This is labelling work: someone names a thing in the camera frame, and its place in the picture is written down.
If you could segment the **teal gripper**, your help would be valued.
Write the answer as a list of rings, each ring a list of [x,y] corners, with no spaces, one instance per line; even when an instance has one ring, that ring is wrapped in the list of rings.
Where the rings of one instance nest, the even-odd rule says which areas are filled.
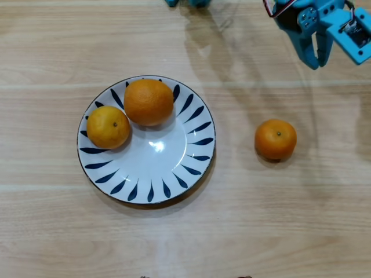
[[[274,15],[299,59],[316,70],[327,64],[332,49],[333,39],[327,27],[352,21],[352,5],[345,1],[275,1]]]

